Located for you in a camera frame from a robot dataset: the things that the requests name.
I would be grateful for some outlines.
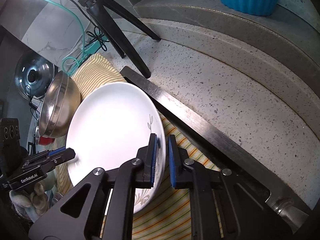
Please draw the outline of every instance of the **plate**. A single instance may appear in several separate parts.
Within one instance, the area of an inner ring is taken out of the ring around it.
[[[99,87],[83,100],[69,127],[66,147],[76,152],[68,162],[72,184],[94,168],[108,171],[135,158],[138,149],[148,145],[150,133],[158,138],[155,182],[151,189],[136,189],[134,213],[148,205],[161,183],[164,129],[156,107],[138,87],[125,82]]]

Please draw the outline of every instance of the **white terrazzo countertop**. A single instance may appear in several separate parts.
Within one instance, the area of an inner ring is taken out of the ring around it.
[[[320,197],[320,142],[280,98],[250,77],[196,50],[124,32],[150,68],[151,82],[193,109],[287,183],[310,207]],[[110,44],[100,51],[127,65]]]

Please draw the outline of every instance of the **green cord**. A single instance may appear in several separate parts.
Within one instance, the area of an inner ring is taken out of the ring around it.
[[[82,31],[82,55],[81,55],[81,59],[78,61],[75,57],[65,57],[63,60],[62,60],[62,71],[64,73],[66,73],[68,76],[71,76],[73,75],[76,70],[78,69],[78,67],[80,66],[81,62],[85,59],[85,55],[84,55],[84,49],[85,49],[85,38],[84,38],[84,28],[82,26],[82,23],[81,21],[79,20],[78,16],[75,15],[72,11],[70,11],[69,9],[67,9],[66,7],[64,7],[63,5],[59,4],[59,3],[56,3],[56,2],[53,2],[51,0],[44,0],[44,1],[47,1],[49,3],[52,3],[53,5],[56,5],[58,7],[60,7],[61,9],[65,10],[66,12],[72,14],[72,16],[77,20],[77,22],[79,23],[79,25],[81,26],[81,31]],[[71,67],[70,68],[70,72],[66,71],[65,68],[64,68],[64,63],[68,60],[68,59],[73,59],[75,61],[75,65],[74,67]]]

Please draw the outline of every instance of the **striped dish towel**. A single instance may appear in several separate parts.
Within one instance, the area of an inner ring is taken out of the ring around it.
[[[81,100],[85,99],[96,88],[111,82],[125,79],[101,54],[92,55],[72,79],[79,87]],[[202,163],[206,168],[219,170],[188,139],[178,131],[162,114],[160,114],[165,136],[174,134],[179,147],[188,151],[189,157]],[[58,138],[50,145],[57,149],[66,144],[66,136]],[[65,195],[72,187],[67,164],[56,167],[57,191]],[[132,239],[134,240],[182,240],[191,239],[190,203],[188,190],[175,190],[171,187],[168,159],[162,183],[153,200],[133,218]]]

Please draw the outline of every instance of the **lamp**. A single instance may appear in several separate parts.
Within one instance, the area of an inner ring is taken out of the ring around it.
[[[124,58],[125,55],[127,55],[142,75],[149,78],[151,76],[150,70],[104,7],[107,7],[132,23],[153,40],[159,41],[161,39],[137,17],[114,0],[78,0],[78,2],[81,6],[87,8],[88,14],[96,23],[95,27],[98,27],[108,38],[121,58]]]

